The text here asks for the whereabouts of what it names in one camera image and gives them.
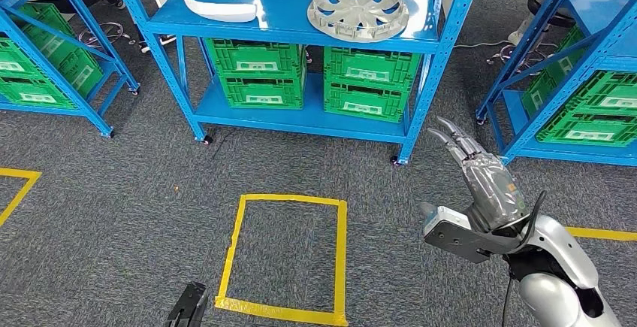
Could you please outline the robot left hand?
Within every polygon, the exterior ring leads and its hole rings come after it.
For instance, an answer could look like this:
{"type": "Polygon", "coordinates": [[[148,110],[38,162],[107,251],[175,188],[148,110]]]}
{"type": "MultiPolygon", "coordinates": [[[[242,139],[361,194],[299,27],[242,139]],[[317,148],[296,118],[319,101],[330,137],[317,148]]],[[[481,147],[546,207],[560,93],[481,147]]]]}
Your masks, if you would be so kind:
{"type": "Polygon", "coordinates": [[[199,327],[209,301],[205,284],[188,283],[163,322],[163,327],[199,327]]]}

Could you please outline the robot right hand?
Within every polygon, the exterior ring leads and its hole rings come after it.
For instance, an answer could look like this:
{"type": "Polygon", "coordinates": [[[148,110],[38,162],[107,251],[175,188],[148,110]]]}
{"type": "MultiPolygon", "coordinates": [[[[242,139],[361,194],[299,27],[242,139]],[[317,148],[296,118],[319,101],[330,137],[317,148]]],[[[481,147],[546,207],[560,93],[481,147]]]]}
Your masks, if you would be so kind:
{"type": "Polygon", "coordinates": [[[465,211],[469,224],[479,232],[511,237],[529,218],[531,208],[515,184],[513,175],[498,156],[489,153],[462,128],[444,117],[436,121],[445,132],[429,128],[460,166],[463,179],[473,197],[465,211]]]}

